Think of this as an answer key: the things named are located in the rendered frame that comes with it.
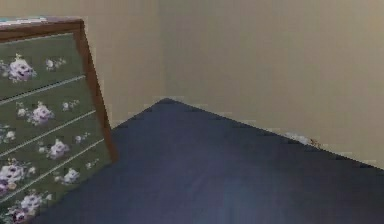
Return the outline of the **green floral chest of drawers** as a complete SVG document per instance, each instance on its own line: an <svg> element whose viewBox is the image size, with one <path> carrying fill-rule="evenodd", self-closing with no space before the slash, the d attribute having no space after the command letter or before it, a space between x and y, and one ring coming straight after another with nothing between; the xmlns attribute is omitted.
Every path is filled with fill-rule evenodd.
<svg viewBox="0 0 384 224"><path fill-rule="evenodd" d="M0 224L29 224L115 158L83 20L0 20Z"/></svg>

